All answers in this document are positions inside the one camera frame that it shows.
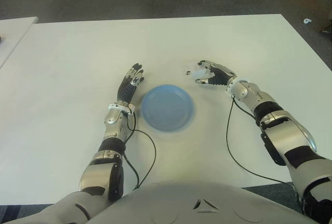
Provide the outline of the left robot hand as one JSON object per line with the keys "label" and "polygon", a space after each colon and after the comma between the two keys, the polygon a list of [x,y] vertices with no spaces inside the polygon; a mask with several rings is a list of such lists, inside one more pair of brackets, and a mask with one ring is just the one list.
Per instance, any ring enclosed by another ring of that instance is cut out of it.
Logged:
{"label": "left robot hand", "polygon": [[134,64],[124,76],[118,92],[117,101],[122,101],[127,104],[131,103],[133,95],[137,89],[137,86],[144,80],[143,77],[144,70],[142,69],[142,64]]}

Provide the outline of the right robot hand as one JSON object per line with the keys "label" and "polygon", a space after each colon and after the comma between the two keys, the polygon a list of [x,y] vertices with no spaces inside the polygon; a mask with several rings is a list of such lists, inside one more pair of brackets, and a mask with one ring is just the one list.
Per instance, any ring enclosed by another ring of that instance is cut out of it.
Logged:
{"label": "right robot hand", "polygon": [[226,86],[230,79],[236,78],[236,74],[232,70],[220,64],[208,60],[201,60],[198,62],[198,65],[207,68],[213,76],[210,78],[196,79],[195,83],[197,84]]}

